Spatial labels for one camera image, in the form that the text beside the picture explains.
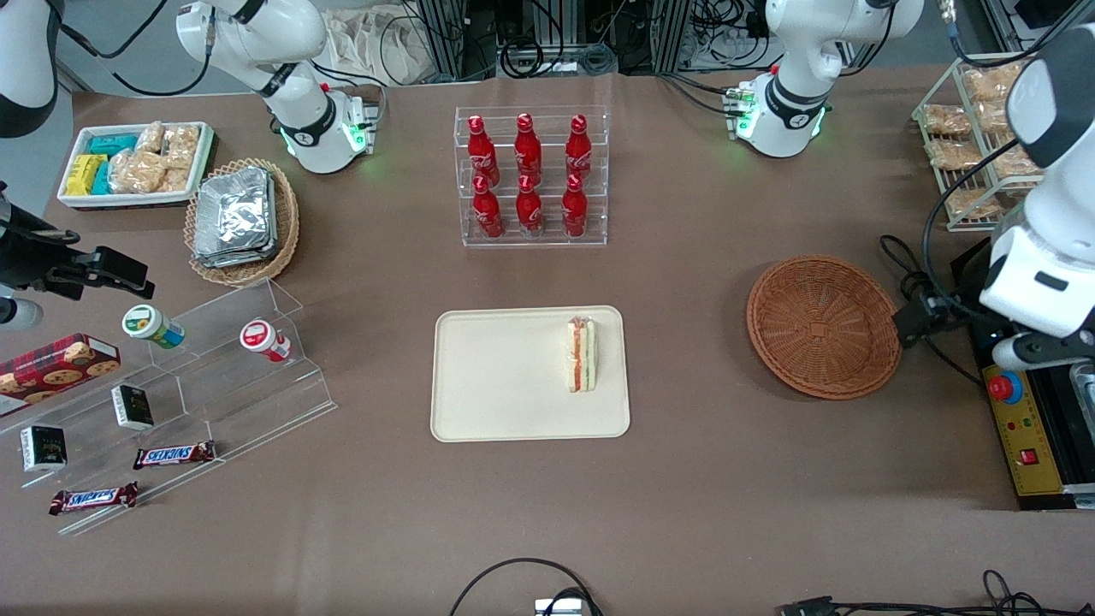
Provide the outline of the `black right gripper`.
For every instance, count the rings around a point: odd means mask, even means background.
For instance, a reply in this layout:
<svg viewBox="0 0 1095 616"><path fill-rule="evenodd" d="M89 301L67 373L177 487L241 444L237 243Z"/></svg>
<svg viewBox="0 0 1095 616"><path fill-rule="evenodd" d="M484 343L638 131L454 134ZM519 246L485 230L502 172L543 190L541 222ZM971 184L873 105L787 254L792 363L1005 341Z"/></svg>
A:
<svg viewBox="0 0 1095 616"><path fill-rule="evenodd" d="M18 207L1 195L1 283L18 291L54 293L81 300L87 286L122 289L136 297L154 297L145 261L122 251L97 248L97 274L90 268L91 253L74 249L81 237L60 230Z"/></svg>

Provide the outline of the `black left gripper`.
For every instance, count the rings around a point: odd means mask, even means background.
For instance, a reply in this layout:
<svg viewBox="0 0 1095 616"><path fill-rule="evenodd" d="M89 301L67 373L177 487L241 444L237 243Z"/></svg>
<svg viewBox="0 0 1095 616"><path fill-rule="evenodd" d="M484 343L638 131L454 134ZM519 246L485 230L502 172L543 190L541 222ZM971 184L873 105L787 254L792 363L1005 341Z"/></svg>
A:
<svg viewBox="0 0 1095 616"><path fill-rule="evenodd" d="M938 333L969 329L975 336L994 336L996 313L983 307L975 297L919 293L894 313L894 327L901 347L912 348Z"/></svg>

